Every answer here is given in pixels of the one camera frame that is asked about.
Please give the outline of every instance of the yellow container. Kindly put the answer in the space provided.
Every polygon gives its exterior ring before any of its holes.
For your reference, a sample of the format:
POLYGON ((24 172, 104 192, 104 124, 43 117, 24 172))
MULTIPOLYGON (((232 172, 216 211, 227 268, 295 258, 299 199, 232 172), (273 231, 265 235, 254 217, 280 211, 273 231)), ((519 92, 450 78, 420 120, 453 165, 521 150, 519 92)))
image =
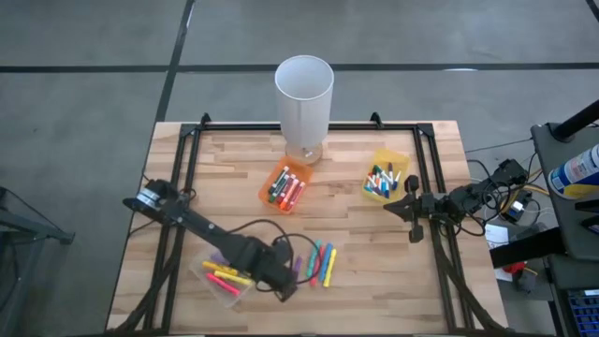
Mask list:
POLYGON ((403 191, 403 181, 405 181, 405 178, 407 178, 408 176, 409 165, 410 157, 407 155, 398 154, 388 149, 377 150, 374 154, 373 160, 371 161, 369 170, 365 172, 366 176, 364 177, 364 182, 362 183, 362 193, 364 194, 364 196, 368 198, 373 198, 382 203, 389 203, 403 198, 403 195, 405 194, 405 191, 403 191), (393 180, 395 180, 399 172, 402 173, 400 175, 400 179, 397 181, 397 188, 395 189, 395 191, 392 188, 389 188, 389 198, 385 198, 384 196, 379 196, 373 192, 365 190, 364 186, 366 186, 366 184, 369 181, 368 173, 373 171, 374 165, 378 165, 388 175, 388 163, 391 163, 393 165, 393 180))

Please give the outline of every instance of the orange container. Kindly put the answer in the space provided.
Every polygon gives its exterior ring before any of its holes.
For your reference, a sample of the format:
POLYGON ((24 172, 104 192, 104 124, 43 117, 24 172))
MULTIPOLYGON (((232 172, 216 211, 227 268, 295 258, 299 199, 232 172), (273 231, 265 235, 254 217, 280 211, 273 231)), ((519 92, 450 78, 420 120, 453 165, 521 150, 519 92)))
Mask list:
POLYGON ((289 213, 291 213, 291 211, 293 211, 293 207, 291 207, 291 209, 289 209, 289 210, 282 210, 279 202, 276 202, 276 201, 269 202, 269 199, 272 195, 272 193, 269 193, 269 190, 272 187, 272 184, 277 180, 277 178, 281 174, 281 171, 285 167, 289 168, 289 171, 286 174, 288 174, 289 176, 291 174, 295 174, 296 179, 299 180, 298 186, 296 186, 296 188, 299 187, 300 183, 305 183, 305 185, 303 186, 303 189, 301 190, 301 193, 303 194, 305 189, 308 187, 308 183, 310 182, 310 178, 312 177, 312 173, 314 172, 314 170, 311 167, 301 164, 299 161, 286 155, 286 156, 282 157, 281 160, 279 160, 279 163, 274 168, 274 170, 270 174, 269 178, 264 182, 264 185, 262 185, 262 188, 260 188, 260 190, 258 191, 258 198, 260 198, 260 200, 262 200, 262 202, 264 202, 265 205, 272 207, 272 208, 276 208, 277 210, 279 210, 279 212, 281 212, 283 214, 289 214, 289 213))

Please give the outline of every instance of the purple marker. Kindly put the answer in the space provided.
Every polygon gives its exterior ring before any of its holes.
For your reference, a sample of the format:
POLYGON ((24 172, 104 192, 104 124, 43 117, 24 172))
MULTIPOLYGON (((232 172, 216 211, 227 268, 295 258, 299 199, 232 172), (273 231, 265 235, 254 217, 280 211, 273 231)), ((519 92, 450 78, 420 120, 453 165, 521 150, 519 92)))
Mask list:
POLYGON ((293 272, 296 274, 296 281, 298 280, 298 275, 300 275, 301 269, 301 256, 296 258, 296 263, 293 265, 293 272))
POLYGON ((210 255, 210 259, 218 264, 222 264, 225 266, 229 265, 228 261, 226 260, 226 258, 223 257, 220 251, 212 253, 212 255, 210 255))

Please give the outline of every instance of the concrete floor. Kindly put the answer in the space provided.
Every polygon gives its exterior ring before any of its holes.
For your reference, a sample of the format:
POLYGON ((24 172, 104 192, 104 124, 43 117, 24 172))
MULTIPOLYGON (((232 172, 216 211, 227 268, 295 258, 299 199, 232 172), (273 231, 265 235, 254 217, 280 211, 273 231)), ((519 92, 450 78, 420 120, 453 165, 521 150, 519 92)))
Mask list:
MULTIPOLYGON (((167 65, 184 3, 0 0, 0 66, 167 65)), ((189 27, 185 65, 298 53, 331 63, 599 61, 599 25, 583 0, 203 0, 189 27)), ((48 242, 20 335, 104 328, 131 217, 121 199, 139 186, 165 77, 0 74, 0 185, 77 232, 71 246, 48 242)), ((468 150, 528 138, 597 88, 599 70, 338 72, 331 118, 458 120, 468 150)), ((166 120, 275 120, 273 98, 271 73, 179 74, 166 120)), ((469 156, 492 169, 532 153, 529 142, 469 156)), ((544 302, 505 308, 513 328, 551 332, 544 302)))

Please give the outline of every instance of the wooden table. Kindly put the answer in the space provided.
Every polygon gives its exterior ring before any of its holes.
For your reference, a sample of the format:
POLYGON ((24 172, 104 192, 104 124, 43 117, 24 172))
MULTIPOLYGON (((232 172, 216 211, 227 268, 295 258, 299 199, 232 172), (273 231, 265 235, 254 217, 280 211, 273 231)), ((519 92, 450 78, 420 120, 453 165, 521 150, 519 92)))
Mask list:
MULTIPOLYGON (((454 121, 433 124, 447 190, 470 182, 458 124, 454 121)), ((178 123, 156 125, 145 171, 147 177, 170 179, 179 128, 178 123)), ((323 159, 314 165, 314 176, 299 205, 291 215, 281 215, 257 198, 258 189, 285 154, 281 133, 203 131, 194 180, 197 190, 197 198, 192 202, 194 210, 223 228, 269 218, 287 232, 332 242, 338 255, 330 288, 301 286, 286 303, 280 303, 270 293, 251 291, 233 309, 225 309, 188 270, 193 257, 208 244, 187 233, 170 332, 446 332, 428 224, 422 222, 425 239, 411 244, 410 225, 360 193, 373 152, 382 147, 409 155, 409 173, 418 174, 414 139, 409 132, 331 131, 324 142, 323 159)), ((424 147, 431 171, 426 143, 424 147)), ((429 176, 431 188, 436 190, 434 174, 430 172, 429 176)), ((147 221, 136 214, 132 228, 147 221)), ((476 230, 472 222, 466 221, 464 225, 476 230)), ((152 225, 129 239, 108 328, 118 326, 148 289, 159 228, 152 225)), ((244 233, 265 242, 279 235, 268 224, 248 227, 244 233)), ((458 242, 469 287, 491 316, 506 326, 485 240, 462 233, 458 242)), ((298 254, 308 256, 309 243, 294 238, 292 244, 298 254)), ((455 290, 453 299, 456 315, 460 315, 455 290)), ((156 312, 161 316, 160 304, 156 312)))

